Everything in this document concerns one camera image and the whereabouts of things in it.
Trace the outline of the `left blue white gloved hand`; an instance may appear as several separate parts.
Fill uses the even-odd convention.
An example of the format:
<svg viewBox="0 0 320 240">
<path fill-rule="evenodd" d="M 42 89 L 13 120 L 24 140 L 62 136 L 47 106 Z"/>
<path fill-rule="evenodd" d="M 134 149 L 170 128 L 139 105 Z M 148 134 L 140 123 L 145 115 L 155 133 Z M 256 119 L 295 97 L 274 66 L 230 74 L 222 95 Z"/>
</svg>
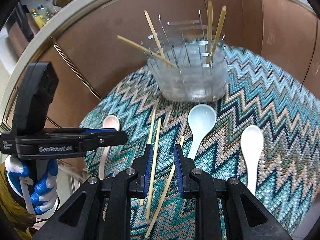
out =
<svg viewBox="0 0 320 240">
<path fill-rule="evenodd" d="M 46 171 L 35 182 L 31 179 L 31 169 L 25 161 L 9 155 L 5 159 L 5 172 L 11 195 L 32 215 L 42 215 L 54 207 L 57 200 L 56 159 L 48 160 Z"/>
</svg>

